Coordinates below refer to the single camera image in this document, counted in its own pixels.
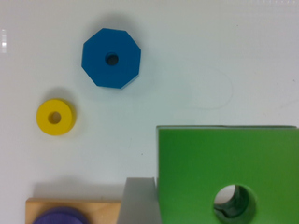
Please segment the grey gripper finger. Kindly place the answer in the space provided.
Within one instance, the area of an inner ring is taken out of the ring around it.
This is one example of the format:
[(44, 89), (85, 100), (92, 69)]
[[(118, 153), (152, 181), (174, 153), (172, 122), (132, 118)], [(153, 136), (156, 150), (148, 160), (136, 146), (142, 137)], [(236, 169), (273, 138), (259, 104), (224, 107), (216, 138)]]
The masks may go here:
[(162, 224), (154, 178), (127, 178), (117, 224)]

